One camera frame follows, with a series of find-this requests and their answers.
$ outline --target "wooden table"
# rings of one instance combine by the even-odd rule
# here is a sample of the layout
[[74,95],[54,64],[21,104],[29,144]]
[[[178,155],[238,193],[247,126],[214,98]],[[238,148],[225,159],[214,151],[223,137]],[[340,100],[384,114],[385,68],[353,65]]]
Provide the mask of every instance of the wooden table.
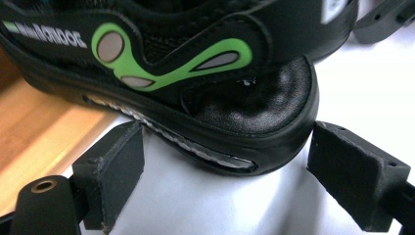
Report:
[[115,117],[33,89],[0,51],[0,215],[27,183],[62,174]]

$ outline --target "black sneaker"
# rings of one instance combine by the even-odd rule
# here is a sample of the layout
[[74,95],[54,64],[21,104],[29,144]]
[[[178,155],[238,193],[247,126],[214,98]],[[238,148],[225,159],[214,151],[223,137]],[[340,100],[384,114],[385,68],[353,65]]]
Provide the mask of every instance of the black sneaker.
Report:
[[3,0],[0,42],[34,87],[142,120],[229,174],[277,169],[317,114],[313,67],[356,0]]

